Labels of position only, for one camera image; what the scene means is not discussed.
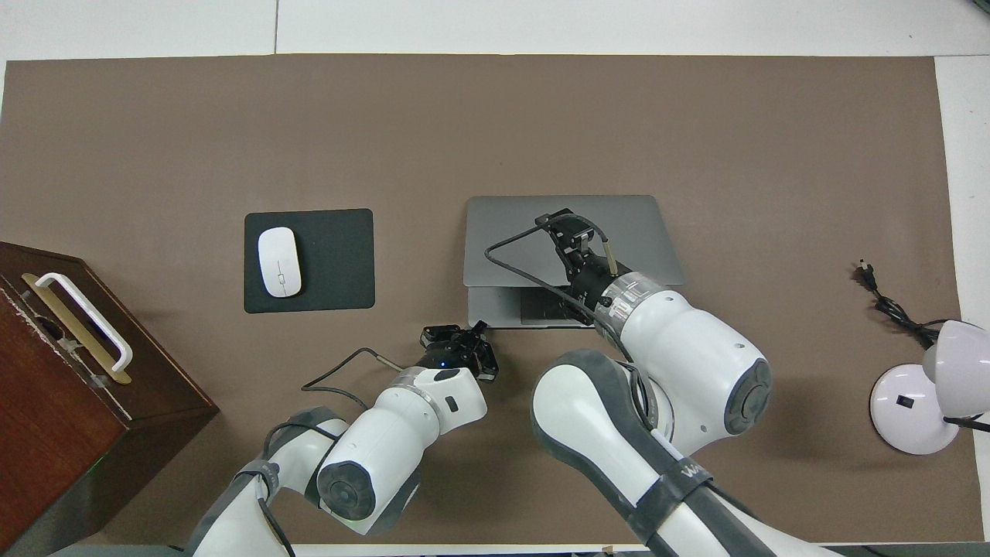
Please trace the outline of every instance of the laptop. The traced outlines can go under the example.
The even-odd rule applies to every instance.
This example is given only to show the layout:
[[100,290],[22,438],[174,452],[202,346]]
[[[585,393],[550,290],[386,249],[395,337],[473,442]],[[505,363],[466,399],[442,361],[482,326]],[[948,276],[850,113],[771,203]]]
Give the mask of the laptop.
[[[484,257],[493,244],[534,226],[537,217],[567,208],[590,219],[609,237],[616,259],[661,284],[684,284],[684,273],[651,195],[481,196],[467,201],[464,285],[467,322],[493,328],[583,327],[567,319],[559,298]],[[591,248],[604,255],[600,238]],[[545,231],[538,231],[492,256],[554,286],[566,286],[563,264]]]

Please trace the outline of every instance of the black cable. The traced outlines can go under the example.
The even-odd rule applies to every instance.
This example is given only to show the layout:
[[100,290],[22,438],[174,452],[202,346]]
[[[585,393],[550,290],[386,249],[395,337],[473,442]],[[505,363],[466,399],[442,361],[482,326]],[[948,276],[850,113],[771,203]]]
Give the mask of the black cable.
[[309,429],[310,431],[316,431],[320,435],[323,435],[324,437],[327,437],[335,442],[341,438],[339,435],[334,435],[329,431],[324,431],[323,429],[320,429],[319,427],[309,423],[302,423],[298,421],[283,421],[282,423],[276,425],[275,427],[272,427],[268,431],[268,434],[264,436],[264,444],[261,445],[261,457],[260,457],[261,460],[268,460],[269,458],[271,458],[271,452],[270,452],[271,439],[275,435],[275,433],[281,431],[282,429],[285,429],[286,427],[302,427],[305,429]]
[[942,418],[942,420],[945,423],[951,423],[952,425],[958,425],[959,427],[966,427],[969,429],[975,429],[977,431],[983,431],[984,433],[990,433],[990,425],[980,421],[976,421],[976,418],[980,417],[981,415],[983,414],[979,414],[971,418],[944,417]]
[[361,400],[356,394],[354,394],[352,392],[349,392],[349,391],[343,390],[343,389],[338,389],[336,387],[314,387],[315,384],[317,384],[320,381],[322,381],[322,380],[328,378],[329,376],[333,375],[337,370],[339,370],[343,366],[346,366],[351,360],[353,360],[359,354],[362,354],[362,353],[370,354],[371,356],[374,357],[375,360],[378,360],[379,362],[381,362],[381,363],[383,363],[383,364],[385,364],[385,365],[387,365],[389,367],[392,367],[393,366],[389,362],[388,359],[386,359],[382,355],[378,354],[374,350],[371,350],[370,348],[364,346],[364,347],[358,348],[357,350],[355,350],[353,352],[353,354],[351,354],[350,356],[347,356],[346,358],[344,358],[344,360],[342,362],[340,362],[339,364],[337,364],[336,366],[334,366],[333,369],[329,370],[328,372],[322,374],[321,376],[315,378],[314,380],[312,380],[312,381],[308,382],[307,384],[305,384],[304,386],[302,386],[300,388],[300,390],[304,390],[306,392],[320,391],[320,392],[332,392],[334,394],[342,394],[342,395],[346,396],[347,398],[350,398],[351,400],[353,400],[358,406],[361,407],[361,410],[367,410],[368,409],[368,405],[364,403],[364,400]]
[[908,312],[901,307],[901,304],[880,293],[876,285],[876,277],[873,274],[873,265],[868,264],[864,260],[859,260],[859,266],[856,267],[856,275],[859,277],[862,285],[876,297],[873,307],[877,311],[890,317],[890,320],[896,325],[914,335],[923,348],[926,350],[932,348],[939,338],[940,331],[939,329],[932,328],[932,326],[945,323],[948,319],[936,319],[935,321],[916,323],[908,316]]
[[579,215],[574,215],[574,214],[559,215],[559,216],[553,217],[551,219],[547,219],[545,223],[538,224],[537,226],[534,226],[533,228],[531,228],[531,229],[529,229],[529,230],[527,230],[525,232],[521,232],[521,233],[513,236],[512,238],[507,238],[505,240],[502,240],[501,242],[498,242],[496,244],[493,244],[493,245],[489,246],[488,249],[485,250],[485,259],[487,259],[488,261],[494,263],[495,265],[501,267],[502,269],[504,269],[504,270],[506,270],[506,271],[508,271],[510,273],[513,273],[515,275],[518,275],[518,276],[522,277],[523,279],[529,280],[530,282],[533,282],[533,283],[535,283],[535,284],[543,287],[544,289],[553,292],[554,294],[556,294],[557,296],[559,296],[560,298],[562,298],[564,301],[570,302],[570,304],[573,305],[575,309],[577,309],[578,311],[580,311],[581,313],[583,313],[586,317],[588,317],[589,319],[591,319],[592,321],[594,321],[595,323],[597,323],[600,327],[602,327],[602,329],[606,333],[608,333],[609,337],[612,338],[613,344],[615,344],[616,348],[618,348],[619,351],[622,352],[623,357],[626,358],[626,361],[629,362],[629,363],[632,363],[633,362],[633,357],[630,356],[629,351],[626,350],[626,346],[623,344],[622,340],[619,339],[619,335],[616,334],[615,329],[612,327],[612,325],[610,325],[609,323],[607,323],[606,321],[604,321],[601,317],[599,317],[598,315],[596,315],[594,311],[592,311],[592,310],[588,309],[587,307],[585,307],[585,305],[583,303],[581,303],[580,300],[578,300],[574,296],[568,294],[567,292],[561,290],[560,288],[557,288],[557,287],[555,287],[555,286],[553,286],[553,285],[551,285],[551,284],[549,284],[549,283],[547,283],[547,282],[545,282],[545,281],[543,281],[543,280],[541,280],[541,279],[539,279],[537,277],[534,277],[533,275],[530,275],[529,273],[527,273],[527,272],[525,272],[525,271],[523,271],[521,269],[518,269],[518,268],[513,267],[513,266],[511,266],[511,265],[509,265],[509,264],[507,264],[507,263],[505,263],[503,261],[500,261],[500,260],[495,259],[491,255],[491,253],[493,251],[495,251],[495,250],[497,250],[497,249],[499,249],[499,248],[501,248],[503,246],[507,246],[509,244],[512,244],[513,242],[517,242],[519,240],[522,240],[523,238],[526,238],[527,236],[533,234],[534,232],[539,232],[541,230],[544,230],[546,228],[549,228],[549,226],[551,224],[553,224],[553,223],[555,223],[557,221],[565,220],[565,219],[575,219],[575,218],[577,220],[580,220],[581,222],[587,224],[590,228],[592,228],[595,232],[597,232],[599,234],[599,236],[601,237],[602,242],[607,242],[608,241],[608,237],[605,236],[605,234],[602,232],[602,230],[600,228],[598,228],[597,225],[595,225],[594,223],[592,223],[591,221],[589,221],[588,219],[586,219],[584,217],[581,217]]
[[272,516],[271,509],[268,508],[268,503],[264,498],[257,498],[257,505],[261,507],[261,514],[264,514],[264,519],[268,521],[268,527],[278,536],[278,541],[282,542],[282,546],[285,547],[285,551],[289,554],[289,557],[296,557],[296,552],[292,550],[292,544],[289,543],[289,538],[285,537],[285,532],[282,531],[281,526],[278,525],[275,517]]
[[870,547],[868,545],[860,545],[859,547],[862,547],[863,549],[865,549],[866,551],[869,551],[873,555],[879,555],[880,557],[893,557],[889,553],[880,553],[879,551],[873,549],[872,547]]
[[613,328],[611,324],[609,324],[608,322],[606,322],[605,320],[603,320],[601,317],[599,317],[594,311],[588,309],[583,303],[581,303],[580,300],[578,300],[574,296],[568,294],[567,292],[561,290],[560,288],[557,288],[557,287],[549,284],[548,282],[545,282],[545,281],[543,281],[543,280],[541,280],[541,279],[539,279],[539,278],[537,278],[537,277],[535,277],[535,276],[533,276],[533,275],[531,275],[531,274],[529,274],[529,273],[527,273],[527,272],[525,272],[525,271],[523,271],[523,270],[521,270],[519,268],[513,267],[513,266],[511,266],[511,265],[509,265],[509,264],[507,264],[507,263],[505,263],[503,261],[497,260],[497,259],[495,259],[494,256],[491,255],[491,253],[493,251],[495,251],[495,250],[497,250],[497,249],[499,249],[499,248],[501,248],[503,246],[507,246],[509,244],[512,244],[513,242],[517,242],[519,240],[522,240],[523,238],[526,238],[527,236],[529,236],[529,235],[531,235],[531,234],[533,234],[535,232],[539,232],[540,230],[545,230],[545,229],[549,228],[549,226],[552,225],[553,223],[555,223],[557,221],[564,220],[564,219],[576,219],[576,220],[579,220],[579,221],[585,223],[586,225],[588,225],[589,228],[593,229],[595,232],[598,233],[598,236],[599,236],[599,238],[601,239],[601,241],[603,243],[608,242],[608,236],[606,236],[605,235],[605,232],[602,231],[602,229],[599,228],[598,225],[596,225],[595,223],[591,222],[587,218],[582,217],[580,215],[565,214],[565,215],[558,215],[556,217],[547,219],[546,222],[544,222],[542,224],[538,224],[537,226],[534,226],[533,228],[530,228],[529,230],[526,230],[524,232],[520,232],[519,234],[517,234],[517,235],[515,235],[515,236],[513,236],[511,238],[507,238],[505,240],[502,240],[501,242],[497,242],[497,243],[489,246],[488,249],[485,250],[485,259],[487,259],[488,261],[490,261],[490,262],[494,263],[495,265],[501,267],[502,269],[505,269],[506,271],[508,271],[510,273],[513,273],[515,275],[518,275],[518,276],[522,277],[523,279],[529,280],[530,282],[533,282],[533,283],[541,286],[542,288],[544,288],[546,290],[549,290],[550,292],[553,292],[554,294],[556,294],[557,296],[559,296],[564,301],[569,302],[572,306],[574,306],[575,309],[577,309],[578,311],[580,311],[581,313],[583,313],[586,317],[588,317],[589,319],[591,319],[592,321],[594,321],[595,323],[597,323],[598,326],[601,327],[602,330],[605,331],[608,334],[609,337],[611,337],[612,343],[615,345],[616,348],[619,349],[620,352],[622,352],[623,357],[626,358],[626,361],[629,363],[629,365],[626,366],[626,367],[627,367],[627,369],[630,370],[630,373],[631,373],[631,382],[634,382],[634,389],[639,390],[640,394],[642,395],[642,397],[640,397],[640,396],[636,396],[635,394],[633,394],[633,404],[636,407],[636,412],[639,415],[640,420],[643,422],[643,426],[646,427],[646,429],[650,429],[650,424],[653,423],[654,420],[652,419],[652,416],[649,415],[648,408],[643,408],[643,402],[644,402],[645,397],[646,397],[645,390],[647,389],[647,386],[644,383],[643,377],[640,375],[639,370],[634,365],[633,356],[629,353],[628,350],[626,350],[626,345],[623,344],[622,340],[619,338],[619,335],[616,333],[615,328]]

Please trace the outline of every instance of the black mouse pad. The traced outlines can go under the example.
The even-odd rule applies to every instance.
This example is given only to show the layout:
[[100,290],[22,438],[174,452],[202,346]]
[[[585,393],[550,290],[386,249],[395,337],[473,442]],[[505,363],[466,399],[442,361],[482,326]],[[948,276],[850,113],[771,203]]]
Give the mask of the black mouse pad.
[[[302,289],[278,298],[264,288],[257,239],[285,226],[296,237]],[[245,311],[360,309],[374,305],[374,235],[369,209],[252,213],[245,217]]]

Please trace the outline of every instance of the box handle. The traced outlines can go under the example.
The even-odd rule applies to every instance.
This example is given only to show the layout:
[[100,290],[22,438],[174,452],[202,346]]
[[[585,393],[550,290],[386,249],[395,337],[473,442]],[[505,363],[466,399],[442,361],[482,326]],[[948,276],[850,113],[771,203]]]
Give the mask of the box handle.
[[114,346],[117,347],[117,350],[120,351],[121,355],[111,370],[113,372],[123,372],[124,368],[131,363],[131,358],[134,357],[134,352],[131,350],[131,345],[129,345],[127,341],[124,340],[124,337],[117,332],[117,329],[115,329],[114,326],[107,321],[106,317],[104,317],[103,314],[100,313],[95,306],[93,306],[89,299],[86,298],[85,294],[83,294],[79,288],[72,283],[72,280],[70,280],[69,277],[66,277],[60,273],[47,273],[35,282],[35,286],[45,288],[48,287],[53,280],[65,288],[65,291],[68,292],[68,295],[72,296],[75,303],[79,304],[79,307],[86,312],[86,315],[89,315],[89,318],[96,323],[96,326],[103,331],[103,334],[107,335],[110,342],[114,343]]

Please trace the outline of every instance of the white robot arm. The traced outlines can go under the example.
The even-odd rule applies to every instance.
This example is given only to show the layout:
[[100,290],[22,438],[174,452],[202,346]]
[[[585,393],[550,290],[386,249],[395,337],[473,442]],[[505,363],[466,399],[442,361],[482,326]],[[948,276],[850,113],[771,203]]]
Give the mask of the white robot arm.
[[[531,418],[550,455],[591,480],[658,557],[834,555],[747,514],[683,456],[745,432],[763,414],[771,375],[760,351],[616,262],[587,219],[564,209],[538,218],[537,229],[549,232],[567,271],[567,292],[557,290],[565,312],[594,323],[629,360],[578,350],[544,372]],[[588,247],[595,231],[606,258]]]
[[567,353],[538,381],[532,419],[548,453],[591,480],[654,555],[835,555],[731,503],[666,435],[644,427],[630,384],[629,370],[600,352]]
[[186,552],[196,557],[293,555],[268,511],[268,502],[282,488],[298,492],[360,534],[388,531],[420,484],[419,464],[427,447],[487,412],[477,381],[494,381],[498,365],[484,328],[479,322],[470,330],[455,325],[424,329],[423,358],[350,427],[324,407],[297,412],[275,426],[261,455],[234,477],[200,520]]

